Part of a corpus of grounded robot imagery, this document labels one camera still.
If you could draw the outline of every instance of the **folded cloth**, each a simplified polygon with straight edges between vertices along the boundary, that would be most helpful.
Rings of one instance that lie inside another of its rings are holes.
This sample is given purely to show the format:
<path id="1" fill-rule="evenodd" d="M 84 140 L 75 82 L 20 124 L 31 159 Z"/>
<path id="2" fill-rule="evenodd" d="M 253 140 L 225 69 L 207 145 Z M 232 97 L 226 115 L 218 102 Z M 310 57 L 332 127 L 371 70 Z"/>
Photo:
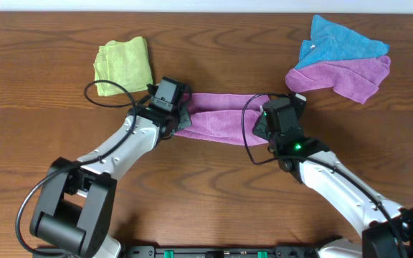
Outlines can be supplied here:
<path id="1" fill-rule="evenodd" d="M 242 109 L 253 95 L 193 93 L 188 110 L 192 126 L 176 135 L 198 140 L 244 145 L 242 136 Z M 252 128 L 260 116 L 260 106 L 268 96 L 255 98 L 245 111 L 245 135 L 248 145 L 267 143 L 252 134 Z"/>
<path id="2" fill-rule="evenodd" d="M 291 69 L 286 85 L 294 92 L 333 87 L 338 94 L 364 104 L 389 74 L 387 56 L 345 61 L 323 61 L 302 69 Z"/>
<path id="3" fill-rule="evenodd" d="M 146 40 L 136 37 L 129 42 L 110 41 L 100 50 L 95 59 L 95 80 L 110 80 L 129 92 L 147 90 L 152 83 Z M 109 84 L 97 84 L 99 96 L 123 93 Z"/>
<path id="4" fill-rule="evenodd" d="M 342 25 L 315 15 L 312 20 L 310 40 L 304 40 L 296 69 L 319 61 L 336 61 L 380 57 L 388 53 L 390 46 L 370 40 Z"/>

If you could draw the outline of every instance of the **blue cloth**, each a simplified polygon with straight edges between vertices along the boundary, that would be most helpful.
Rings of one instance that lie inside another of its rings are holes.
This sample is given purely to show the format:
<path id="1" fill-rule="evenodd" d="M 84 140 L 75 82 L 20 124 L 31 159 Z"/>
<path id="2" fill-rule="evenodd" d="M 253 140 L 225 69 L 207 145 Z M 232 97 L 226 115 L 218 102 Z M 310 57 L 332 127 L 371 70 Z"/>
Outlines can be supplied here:
<path id="1" fill-rule="evenodd" d="M 312 21 L 310 40 L 304 40 L 300 47 L 299 63 L 296 69 L 320 61 L 339 61 L 380 57 L 388 53 L 390 46 L 370 40 L 342 25 L 330 22 L 319 15 Z"/>

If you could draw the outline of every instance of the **wooden table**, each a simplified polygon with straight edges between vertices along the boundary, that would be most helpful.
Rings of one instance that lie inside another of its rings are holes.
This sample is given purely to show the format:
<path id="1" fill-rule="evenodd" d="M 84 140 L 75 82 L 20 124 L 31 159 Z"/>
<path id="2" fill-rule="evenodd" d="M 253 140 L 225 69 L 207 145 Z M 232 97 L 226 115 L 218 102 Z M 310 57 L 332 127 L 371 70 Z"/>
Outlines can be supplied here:
<path id="1" fill-rule="evenodd" d="M 306 133 L 327 143 L 378 192 L 412 207 L 413 15 L 323 16 L 390 44 L 391 74 L 365 105 L 332 90 L 307 92 Z M 123 122 L 125 108 L 97 107 L 82 97 L 98 46 L 143 36 L 155 81 L 167 75 L 195 92 L 287 92 L 285 75 L 309 39 L 311 19 L 0 13 L 0 257 L 29 257 L 15 239 L 14 218 L 49 164 L 91 151 Z M 265 146 L 252 152 L 269 156 Z M 34 201 L 22 227 L 37 246 L 43 242 L 28 232 Z M 243 147 L 179 137 L 145 154 L 119 182 L 110 234 L 129 244 L 165 246 L 273 246 L 334 234 L 360 241 L 326 200 L 276 163 L 253 166 Z"/>

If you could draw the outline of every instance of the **pink towel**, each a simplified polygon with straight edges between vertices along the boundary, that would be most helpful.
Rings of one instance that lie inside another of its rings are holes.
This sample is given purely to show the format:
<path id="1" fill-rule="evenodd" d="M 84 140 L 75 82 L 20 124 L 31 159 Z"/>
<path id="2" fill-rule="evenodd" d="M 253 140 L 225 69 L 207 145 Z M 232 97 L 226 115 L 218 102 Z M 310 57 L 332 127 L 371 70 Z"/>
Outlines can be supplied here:
<path id="1" fill-rule="evenodd" d="M 176 133 L 177 136 L 219 143 L 244 145 L 242 137 L 242 109 L 253 95 L 193 93 L 188 109 L 192 126 Z M 245 134 L 248 145 L 267 143 L 252 134 L 260 116 L 260 106 L 268 96 L 255 98 L 245 112 Z"/>
<path id="2" fill-rule="evenodd" d="M 333 87 L 339 95 L 364 104 L 390 72 L 387 56 L 343 61 L 324 61 L 299 70 L 291 69 L 286 85 L 294 92 Z"/>

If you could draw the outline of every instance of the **green cloth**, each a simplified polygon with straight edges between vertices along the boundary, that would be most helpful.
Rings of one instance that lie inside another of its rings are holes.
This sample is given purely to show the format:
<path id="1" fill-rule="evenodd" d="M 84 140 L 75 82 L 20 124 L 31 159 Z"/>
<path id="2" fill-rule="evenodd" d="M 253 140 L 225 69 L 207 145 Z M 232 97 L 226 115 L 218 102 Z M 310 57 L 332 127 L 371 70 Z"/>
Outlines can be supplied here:
<path id="1" fill-rule="evenodd" d="M 147 90 L 152 84 L 151 68 L 148 60 L 146 40 L 136 37 L 129 42 L 110 41 L 100 50 L 95 59 L 95 80 L 110 80 L 124 87 L 129 92 Z M 119 88 L 97 84 L 99 96 L 111 96 L 123 93 Z"/>

